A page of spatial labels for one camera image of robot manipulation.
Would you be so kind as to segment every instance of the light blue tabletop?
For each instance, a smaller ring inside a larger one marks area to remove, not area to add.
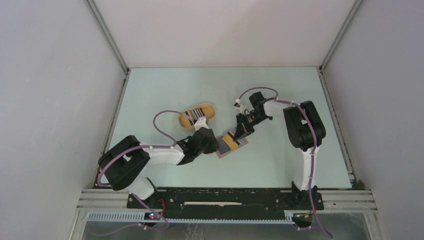
[[[221,135],[236,125],[235,100],[246,89],[260,86],[276,89],[282,100],[313,101],[327,132],[317,155],[316,183],[319,188],[350,188],[315,67],[133,68],[110,147],[128,135],[149,144],[171,144],[153,127],[155,114],[162,110],[183,111],[205,102],[216,109],[216,119],[209,127],[215,136]],[[249,110],[249,96],[254,92],[242,99]],[[269,90],[262,90],[262,94],[265,98],[274,96]],[[183,130],[175,113],[162,114],[156,124],[177,140],[194,132]],[[221,159],[216,154],[203,154],[186,165],[147,166],[142,174],[157,187],[290,188],[299,153],[290,144],[284,118],[265,120],[254,128],[246,146]]]

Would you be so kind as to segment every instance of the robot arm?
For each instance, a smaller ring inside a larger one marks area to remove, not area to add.
[[[155,145],[139,142],[133,135],[127,136],[117,145],[105,153],[98,164],[101,169],[122,152],[141,146],[139,149],[128,152],[126,156],[116,160],[104,172],[111,187],[115,191],[126,189],[145,200],[148,205],[154,204],[158,194],[150,179],[140,175],[145,166],[154,164],[184,165],[193,162],[200,154],[213,153],[218,149],[218,142],[214,132],[208,127],[206,117],[199,118],[195,124],[193,136],[188,136],[176,142],[175,146]]]
[[[274,98],[265,99],[261,92],[253,93],[249,97],[249,100],[254,108],[252,111],[248,111],[244,105],[241,105],[239,99],[236,100],[234,106],[240,110],[240,113],[236,116],[237,127],[233,140],[236,141],[254,133],[254,126],[266,119],[272,120],[273,117],[284,117],[288,138],[293,147],[298,148],[302,155],[302,160],[299,161],[293,184],[300,191],[308,190],[314,139],[308,124],[302,122],[305,119],[300,110],[296,106],[276,102]],[[301,103],[300,107],[305,111],[315,131],[317,148],[314,154],[316,156],[322,139],[326,136],[326,129],[318,115],[317,109],[311,101]],[[313,188],[315,185],[314,169],[311,187]]]

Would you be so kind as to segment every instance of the white wall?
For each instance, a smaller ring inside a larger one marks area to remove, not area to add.
[[[391,239],[423,239],[424,1],[367,0],[325,70]]]
[[[355,0],[96,0],[129,67],[318,66]]]
[[[123,72],[83,0],[2,1],[0,239],[65,239]]]

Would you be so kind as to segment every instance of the metal frame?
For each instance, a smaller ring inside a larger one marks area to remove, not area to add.
[[[128,83],[129,69],[119,52],[119,49],[112,38],[112,35],[106,26],[104,19],[102,18],[98,7],[94,0],[85,0],[88,8],[93,14],[93,17],[97,21],[106,41],[110,45],[113,53],[118,59],[125,74],[125,80],[122,84],[122,88],[119,93],[116,108],[114,110],[110,128],[107,132],[106,139],[104,141],[103,152],[109,148],[111,141],[111,134],[115,128],[118,113],[124,97],[124,92]],[[346,144],[343,130],[340,126],[337,108],[334,105],[331,90],[326,82],[325,74],[323,70],[326,68],[328,62],[333,56],[334,51],[339,45],[348,27],[351,25],[352,20],[357,14],[360,6],[364,0],[356,0],[350,10],[346,20],[343,23],[337,37],[335,38],[331,48],[329,49],[325,59],[323,60],[320,67],[317,67],[319,79],[321,81],[322,89],[328,104],[328,108],[331,114],[331,118],[334,124],[334,128],[337,134],[337,138],[340,144],[340,148],[343,152],[343,158],[346,164],[346,169],[351,179],[352,185],[359,180],[357,167],[355,162],[351,160],[348,146]],[[332,213],[362,213],[365,218],[365,222],[368,227],[368,232],[371,240],[385,240],[387,236],[385,234],[383,223],[380,219],[377,206],[374,202],[374,197],[370,190],[318,190],[322,194],[324,203],[324,210],[318,211],[318,213],[332,214]],[[127,208],[127,191],[113,191],[111,189],[83,189],[79,202],[77,204],[75,215],[72,219],[72,224],[68,234],[68,240],[81,240],[83,238],[84,229],[87,221],[113,221],[113,222],[131,222],[139,221],[140,215],[143,214],[142,209],[128,209]],[[291,224],[291,217],[295,213],[301,213],[302,211],[284,211],[286,220],[277,221],[237,221],[237,220],[189,220],[189,219],[170,219],[173,223],[191,223],[191,222],[205,222],[205,223],[251,223],[251,224]]]

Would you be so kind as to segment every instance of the yellow container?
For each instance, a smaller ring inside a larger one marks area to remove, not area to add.
[[[204,102],[181,112],[195,120],[199,117],[206,116],[209,122],[215,120],[215,116],[217,115],[214,105],[209,102]],[[178,122],[184,130],[193,130],[195,128],[194,122],[185,116],[178,115]]]

